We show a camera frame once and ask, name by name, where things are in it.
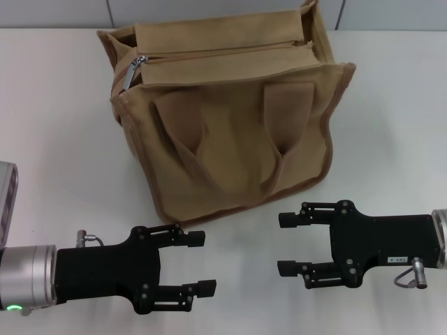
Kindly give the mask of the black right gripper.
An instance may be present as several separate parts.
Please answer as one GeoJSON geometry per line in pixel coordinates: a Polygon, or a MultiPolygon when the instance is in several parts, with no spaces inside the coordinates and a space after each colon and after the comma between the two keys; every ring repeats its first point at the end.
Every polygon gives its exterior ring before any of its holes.
{"type": "Polygon", "coordinates": [[[280,260],[281,277],[303,277],[306,289],[358,288],[373,267],[410,265],[419,258],[436,268],[440,243],[429,214],[367,216],[350,200],[303,202],[298,213],[278,215],[280,228],[326,225],[330,228],[332,262],[280,260]]]}

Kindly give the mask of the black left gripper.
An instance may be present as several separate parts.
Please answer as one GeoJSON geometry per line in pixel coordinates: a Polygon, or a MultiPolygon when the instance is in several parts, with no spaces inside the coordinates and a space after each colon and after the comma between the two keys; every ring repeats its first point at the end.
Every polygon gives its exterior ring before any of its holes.
{"type": "Polygon", "coordinates": [[[185,232],[179,224],[134,227],[120,244],[57,251],[54,288],[58,304],[71,300],[119,296],[137,314],[192,309],[194,298],[213,297],[217,281],[159,285],[158,248],[202,247],[205,232],[185,232]]]}

